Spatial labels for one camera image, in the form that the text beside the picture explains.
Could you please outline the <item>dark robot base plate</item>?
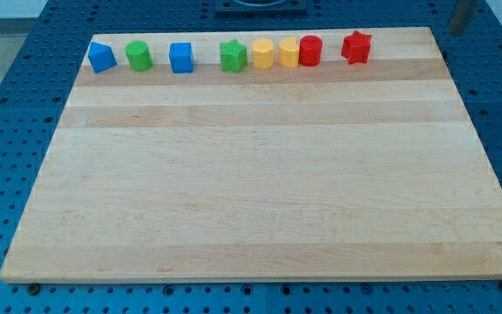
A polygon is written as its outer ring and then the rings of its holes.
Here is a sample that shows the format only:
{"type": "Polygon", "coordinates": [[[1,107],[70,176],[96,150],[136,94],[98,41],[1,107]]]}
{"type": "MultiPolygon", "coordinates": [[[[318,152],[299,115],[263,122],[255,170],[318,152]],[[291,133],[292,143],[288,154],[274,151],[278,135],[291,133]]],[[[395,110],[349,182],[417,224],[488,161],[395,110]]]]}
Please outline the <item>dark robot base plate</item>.
{"type": "Polygon", "coordinates": [[[215,0],[216,16],[303,14],[308,10],[308,0],[215,0]]]}

